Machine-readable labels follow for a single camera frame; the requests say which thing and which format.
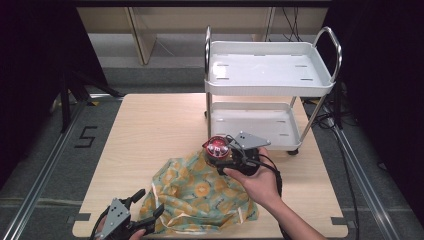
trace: cart tray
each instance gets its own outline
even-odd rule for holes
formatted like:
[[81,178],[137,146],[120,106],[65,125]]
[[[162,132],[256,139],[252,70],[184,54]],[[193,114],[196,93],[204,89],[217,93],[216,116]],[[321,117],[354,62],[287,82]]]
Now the cart tray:
[[334,85],[306,42],[213,42],[208,72],[205,89],[214,95],[321,97]]
[[235,137],[244,131],[270,140],[270,150],[293,151],[301,144],[287,103],[215,102],[211,108],[212,136]]

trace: patterned fabric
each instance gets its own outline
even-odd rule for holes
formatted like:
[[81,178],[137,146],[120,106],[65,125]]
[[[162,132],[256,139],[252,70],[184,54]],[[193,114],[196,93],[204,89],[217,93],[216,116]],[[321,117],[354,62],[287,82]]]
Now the patterned fabric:
[[258,208],[244,188],[206,164],[203,150],[169,159],[153,176],[140,219],[152,216],[161,203],[165,211],[156,221],[156,233],[217,232],[258,218]]

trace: wooden table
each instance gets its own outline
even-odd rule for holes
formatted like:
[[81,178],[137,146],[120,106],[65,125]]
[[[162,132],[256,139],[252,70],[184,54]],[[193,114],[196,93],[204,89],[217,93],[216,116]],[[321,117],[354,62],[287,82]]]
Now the wooden table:
[[[244,97],[221,97],[248,101]],[[276,98],[255,97],[255,101]],[[290,102],[291,98],[278,100]],[[80,209],[90,213],[89,221],[76,221],[73,234],[87,237],[98,216],[112,198],[132,196],[139,189],[151,188],[153,175],[169,158],[185,157],[200,150],[207,140],[204,116],[206,97],[194,94],[129,94],[116,116],[93,179]],[[297,100],[294,107],[299,129],[307,123],[306,114]],[[343,217],[312,131],[309,131],[299,154],[270,151],[283,177],[283,200],[309,224],[326,237],[345,237],[346,225],[333,225],[332,217]],[[138,219],[143,199],[131,207],[132,219]],[[276,220],[261,206],[259,219],[233,225],[219,234],[195,238],[281,238]],[[170,237],[149,235],[150,238]],[[190,238],[175,235],[172,238]]]

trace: white utility cart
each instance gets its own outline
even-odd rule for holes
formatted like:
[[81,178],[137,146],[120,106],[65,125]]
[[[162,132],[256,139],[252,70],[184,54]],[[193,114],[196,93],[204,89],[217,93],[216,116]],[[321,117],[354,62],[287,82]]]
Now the white utility cart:
[[[329,34],[336,47],[333,75],[327,70],[316,44]],[[329,27],[322,28],[313,44],[307,42],[211,43],[206,30],[205,92],[208,136],[236,136],[240,131],[271,141],[268,149],[297,154],[340,69],[341,46]],[[292,96],[291,103],[214,102],[217,96]],[[320,97],[300,134],[292,108],[296,97]]]

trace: black wheel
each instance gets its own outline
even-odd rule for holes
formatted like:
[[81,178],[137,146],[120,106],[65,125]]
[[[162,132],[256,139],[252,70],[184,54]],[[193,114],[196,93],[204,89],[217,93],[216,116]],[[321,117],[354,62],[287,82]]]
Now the black wheel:
[[291,156],[297,155],[299,153],[299,149],[293,150],[293,151],[287,151],[287,153]]

